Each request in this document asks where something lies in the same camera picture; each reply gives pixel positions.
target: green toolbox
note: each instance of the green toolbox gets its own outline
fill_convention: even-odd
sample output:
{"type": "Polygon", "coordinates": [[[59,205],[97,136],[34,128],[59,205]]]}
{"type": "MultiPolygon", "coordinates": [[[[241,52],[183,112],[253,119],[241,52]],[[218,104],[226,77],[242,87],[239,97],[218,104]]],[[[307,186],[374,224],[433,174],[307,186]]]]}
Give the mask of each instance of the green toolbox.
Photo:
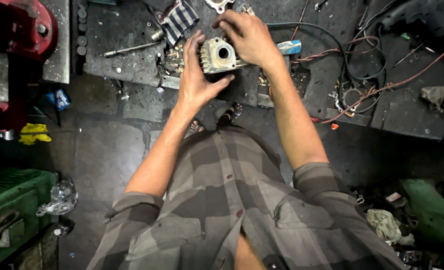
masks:
{"type": "Polygon", "coordinates": [[[51,216],[36,215],[37,208],[51,201],[56,173],[34,169],[0,169],[0,262],[40,230],[51,216]]]}

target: person's right hand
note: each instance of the person's right hand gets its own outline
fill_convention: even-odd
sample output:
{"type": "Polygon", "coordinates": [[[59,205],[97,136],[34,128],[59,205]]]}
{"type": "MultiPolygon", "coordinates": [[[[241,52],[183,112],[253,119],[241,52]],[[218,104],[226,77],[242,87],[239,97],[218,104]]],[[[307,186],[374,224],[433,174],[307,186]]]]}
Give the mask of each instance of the person's right hand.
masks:
{"type": "Polygon", "coordinates": [[[212,27],[220,28],[233,41],[240,58],[250,64],[266,70],[284,62],[267,25],[257,16],[229,9],[213,21],[212,27]]]}

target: workbench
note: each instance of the workbench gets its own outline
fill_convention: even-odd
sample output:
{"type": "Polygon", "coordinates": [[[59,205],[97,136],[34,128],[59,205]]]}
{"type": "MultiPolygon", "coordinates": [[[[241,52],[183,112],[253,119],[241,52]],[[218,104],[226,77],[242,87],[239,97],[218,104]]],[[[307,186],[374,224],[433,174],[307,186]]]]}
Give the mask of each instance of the workbench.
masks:
{"type": "MultiPolygon", "coordinates": [[[[376,14],[389,0],[372,1],[368,17],[376,14]]],[[[202,29],[208,38],[221,36],[219,29],[212,29],[211,22],[218,15],[210,8],[205,0],[191,0],[200,20],[189,34],[202,29]]],[[[309,0],[304,15],[304,21],[317,24],[329,30],[342,43],[353,38],[355,27],[363,12],[363,0],[328,1],[320,12],[315,11],[316,1],[309,0]]],[[[237,10],[242,4],[250,4],[257,16],[266,23],[298,21],[305,1],[259,1],[236,0],[232,9],[237,10]]],[[[116,6],[90,3],[87,8],[88,39],[86,55],[86,71],[89,74],[119,79],[132,83],[146,84],[158,87],[162,81],[157,68],[158,53],[164,58],[165,42],[145,50],[133,51],[113,58],[105,58],[103,52],[114,49],[133,47],[152,42],[150,35],[154,33],[155,22],[141,1],[121,1],[116,6]]],[[[290,40],[293,28],[273,28],[271,34],[274,42],[290,40]]],[[[337,47],[337,44],[327,34],[318,29],[301,27],[296,35],[302,41],[301,56],[318,54],[324,50],[337,47]]],[[[410,52],[409,40],[399,34],[383,34],[381,37],[382,50],[387,60],[387,82],[400,82],[416,74],[439,53],[419,51],[419,57],[409,63],[403,61],[395,68],[393,65],[410,52]]],[[[342,57],[333,53],[324,58],[318,58],[300,65],[293,65],[292,72],[296,79],[296,87],[303,97],[303,103],[312,117],[321,120],[330,119],[338,112],[334,99],[328,94],[334,91],[337,84],[342,57]],[[300,77],[299,72],[306,72],[300,77]]],[[[368,53],[352,57],[350,69],[358,76],[374,73],[381,67],[381,58],[377,54],[368,53]]],[[[251,106],[257,106],[258,94],[267,92],[267,87],[261,87],[261,71],[258,67],[249,67],[235,71],[236,80],[231,83],[219,98],[237,101],[251,106]]],[[[383,83],[383,76],[377,77],[383,83]]],[[[417,136],[444,142],[444,114],[431,111],[428,102],[420,98],[420,89],[427,86],[444,85],[444,58],[435,63],[430,70],[416,80],[399,88],[384,91],[379,102],[372,109],[354,117],[342,116],[338,120],[358,125],[369,126],[404,135],[417,136]]]]}

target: person's left hand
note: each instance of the person's left hand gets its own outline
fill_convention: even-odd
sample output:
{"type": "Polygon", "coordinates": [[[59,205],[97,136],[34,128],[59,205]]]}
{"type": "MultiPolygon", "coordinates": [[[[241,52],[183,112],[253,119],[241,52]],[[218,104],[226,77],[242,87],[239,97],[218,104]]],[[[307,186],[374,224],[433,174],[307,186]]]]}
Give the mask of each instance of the person's left hand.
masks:
{"type": "Polygon", "coordinates": [[[179,99],[177,105],[189,114],[198,111],[220,91],[226,88],[235,79],[234,75],[227,75],[216,83],[209,83],[204,77],[200,67],[197,50],[200,43],[204,42],[205,35],[197,30],[183,46],[184,70],[180,75],[179,99]]]}

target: blue packet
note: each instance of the blue packet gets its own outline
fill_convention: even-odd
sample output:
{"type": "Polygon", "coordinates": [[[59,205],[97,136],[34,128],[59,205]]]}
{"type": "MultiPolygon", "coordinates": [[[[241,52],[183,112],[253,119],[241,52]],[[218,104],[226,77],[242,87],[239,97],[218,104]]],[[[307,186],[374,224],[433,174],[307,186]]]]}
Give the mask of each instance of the blue packet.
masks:
{"type": "Polygon", "coordinates": [[[57,97],[57,101],[55,101],[53,92],[48,93],[46,96],[49,98],[50,102],[52,102],[53,105],[57,106],[57,110],[63,110],[65,107],[70,105],[69,99],[67,95],[65,95],[63,89],[55,91],[55,95],[57,97]]]}

